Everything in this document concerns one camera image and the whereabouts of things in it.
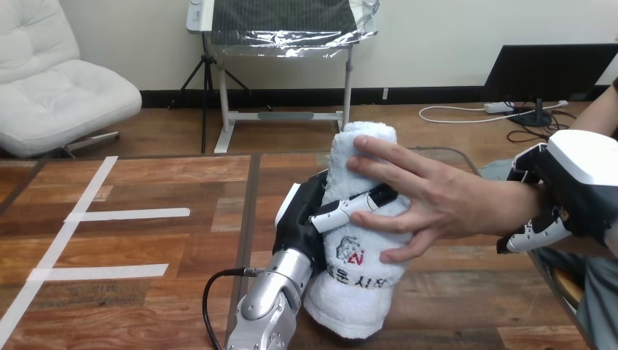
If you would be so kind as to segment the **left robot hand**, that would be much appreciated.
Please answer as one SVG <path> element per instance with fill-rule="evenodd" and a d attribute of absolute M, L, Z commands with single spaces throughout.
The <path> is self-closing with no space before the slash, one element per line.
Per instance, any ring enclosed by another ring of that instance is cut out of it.
<path fill-rule="evenodd" d="M 323 204 L 328 174 L 325 169 L 299 184 L 297 189 L 291 189 L 275 218 L 273 253 L 284 249 L 302 253 L 310 260 L 313 274 L 326 270 L 323 233 L 347 225 L 354 212 L 375 211 L 399 196 L 392 187 L 382 183 L 349 198 Z"/>

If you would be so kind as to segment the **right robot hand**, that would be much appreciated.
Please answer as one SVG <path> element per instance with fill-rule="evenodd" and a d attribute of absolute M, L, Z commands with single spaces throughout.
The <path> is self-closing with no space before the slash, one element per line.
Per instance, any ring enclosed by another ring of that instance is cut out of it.
<path fill-rule="evenodd" d="M 591 237 L 617 253 L 617 140 L 558 131 L 517 155 L 507 179 L 541 184 L 549 204 L 516 233 L 500 238 L 499 254 L 531 251 L 568 236 Z"/>

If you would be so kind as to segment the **person's hand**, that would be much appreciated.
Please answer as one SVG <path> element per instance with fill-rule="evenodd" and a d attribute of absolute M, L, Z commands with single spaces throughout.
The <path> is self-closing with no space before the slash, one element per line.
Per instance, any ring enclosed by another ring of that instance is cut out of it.
<path fill-rule="evenodd" d="M 420 257 L 441 238 L 507 236 L 547 202 L 539 186 L 483 179 L 371 136 L 357 136 L 353 145 L 361 155 L 348 159 L 350 170 L 411 200 L 411 207 L 395 217 L 363 211 L 351 216 L 354 224 L 370 230 L 412 234 L 406 246 L 382 251 L 382 263 Z"/>

